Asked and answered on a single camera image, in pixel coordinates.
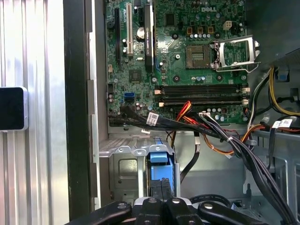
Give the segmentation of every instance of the pcie slot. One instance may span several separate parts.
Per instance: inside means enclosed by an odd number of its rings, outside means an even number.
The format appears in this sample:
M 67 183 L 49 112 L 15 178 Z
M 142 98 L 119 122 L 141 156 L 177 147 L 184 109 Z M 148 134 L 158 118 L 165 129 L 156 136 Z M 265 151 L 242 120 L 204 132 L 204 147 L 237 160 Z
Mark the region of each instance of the pcie slot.
M 132 5 L 126 3 L 127 55 L 133 56 Z
M 116 61 L 121 66 L 121 36 L 120 36 L 120 9 L 114 9 L 114 22 L 115 22 L 115 29 L 116 29 Z
M 249 92 L 249 88 L 242 85 L 189 85 L 189 86 L 157 86 L 155 95 L 184 95 L 184 94 L 233 94 Z
M 162 98 L 159 107 L 184 105 L 191 101 L 193 105 L 247 105 L 248 100 L 242 96 L 219 97 L 168 97 Z

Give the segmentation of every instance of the sata port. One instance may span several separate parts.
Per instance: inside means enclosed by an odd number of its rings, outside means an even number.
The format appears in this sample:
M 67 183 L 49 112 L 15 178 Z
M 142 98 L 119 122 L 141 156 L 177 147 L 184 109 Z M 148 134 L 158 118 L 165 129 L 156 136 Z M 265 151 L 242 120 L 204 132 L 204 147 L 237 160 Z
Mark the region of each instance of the sata port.
M 134 92 L 125 93 L 124 100 L 126 102 L 133 102 L 135 100 L 135 93 Z

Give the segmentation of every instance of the white pci slot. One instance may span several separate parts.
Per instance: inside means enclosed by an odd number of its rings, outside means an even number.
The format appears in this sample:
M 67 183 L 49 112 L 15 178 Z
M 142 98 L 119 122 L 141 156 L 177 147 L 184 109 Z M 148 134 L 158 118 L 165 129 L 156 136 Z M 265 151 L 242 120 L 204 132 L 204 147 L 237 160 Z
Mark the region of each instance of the white pci slot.
M 126 3 L 127 54 L 133 56 L 132 5 Z

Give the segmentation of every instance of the green circuit board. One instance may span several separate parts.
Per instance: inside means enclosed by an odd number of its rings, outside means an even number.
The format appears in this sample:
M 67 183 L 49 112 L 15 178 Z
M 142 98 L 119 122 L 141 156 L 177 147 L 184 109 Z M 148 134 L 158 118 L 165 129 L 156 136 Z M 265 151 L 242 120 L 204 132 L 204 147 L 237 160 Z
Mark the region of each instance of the green circuit board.
M 128 37 L 128 13 L 132 10 L 133 54 L 129 56 L 128 45 L 122 40 Z M 225 40 L 246 35 L 245 4 L 238 0 L 155 0 L 154 12 L 154 67 L 153 72 L 145 68 L 145 41 L 140 38 L 141 22 L 146 0 L 109 0 L 106 2 L 106 43 L 108 110 L 120 114 L 120 106 L 131 105 L 141 115 L 150 111 L 174 119 L 181 105 L 159 107 L 160 96 L 154 94 L 155 87 L 186 85 L 186 96 L 191 85 L 247 84 L 247 73 L 216 72 L 210 68 L 214 51 L 210 44 L 214 40 Z M 119 26 L 116 25 L 116 9 Z M 226 21 L 232 22 L 230 30 L 224 30 Z M 116 60 L 116 39 L 120 40 L 120 60 Z M 197 51 L 202 46 L 208 55 Z M 225 46 L 225 61 L 245 61 L 246 43 Z M 134 93 L 133 101 L 124 99 L 125 93 Z M 220 94 L 230 98 L 231 94 Z M 196 111 L 211 111 L 213 117 L 222 117 L 220 123 L 245 123 L 245 105 L 197 105 Z

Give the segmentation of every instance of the dell logo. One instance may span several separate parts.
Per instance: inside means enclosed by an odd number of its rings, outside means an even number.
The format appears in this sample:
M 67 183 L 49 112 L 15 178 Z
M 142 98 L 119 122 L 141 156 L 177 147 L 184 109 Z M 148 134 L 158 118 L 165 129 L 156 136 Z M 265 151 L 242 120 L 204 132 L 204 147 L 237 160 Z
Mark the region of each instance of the dell logo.
M 205 12 L 216 12 L 216 7 L 202 7 L 201 8 L 201 12 L 205 13 Z

